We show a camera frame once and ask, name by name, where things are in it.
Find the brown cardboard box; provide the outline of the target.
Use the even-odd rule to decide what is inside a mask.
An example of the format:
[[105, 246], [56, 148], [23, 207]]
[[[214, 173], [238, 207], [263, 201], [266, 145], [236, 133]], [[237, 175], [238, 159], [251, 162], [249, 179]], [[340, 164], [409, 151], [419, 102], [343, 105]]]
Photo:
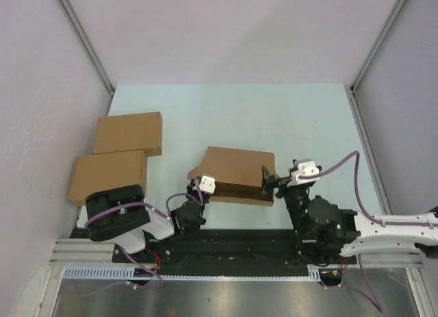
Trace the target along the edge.
[[262, 192], [263, 166], [276, 175], [273, 153], [208, 147], [200, 164], [188, 173], [188, 179], [213, 177], [216, 188], [211, 200], [215, 202], [271, 206], [273, 191]]

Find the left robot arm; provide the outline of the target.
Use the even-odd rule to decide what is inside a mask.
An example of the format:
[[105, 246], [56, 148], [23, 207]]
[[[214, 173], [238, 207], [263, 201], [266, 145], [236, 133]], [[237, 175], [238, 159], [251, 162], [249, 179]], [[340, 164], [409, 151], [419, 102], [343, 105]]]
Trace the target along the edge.
[[215, 189], [215, 179], [197, 177], [185, 193], [166, 199], [166, 212], [147, 203], [139, 185], [96, 192], [86, 198], [88, 237], [93, 242], [112, 241], [143, 262], [151, 254], [147, 238], [165, 240], [206, 223], [205, 204]]

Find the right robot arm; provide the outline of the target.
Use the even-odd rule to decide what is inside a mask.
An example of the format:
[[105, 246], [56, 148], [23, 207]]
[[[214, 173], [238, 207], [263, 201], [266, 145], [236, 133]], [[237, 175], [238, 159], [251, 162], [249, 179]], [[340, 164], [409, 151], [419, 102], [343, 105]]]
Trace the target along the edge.
[[419, 253], [437, 258], [437, 209], [423, 214], [378, 215], [341, 209], [311, 186], [325, 173], [313, 160], [295, 161], [289, 176], [278, 177], [262, 166], [262, 192], [283, 199], [296, 235], [296, 250], [312, 244], [311, 259], [331, 263], [364, 253]]

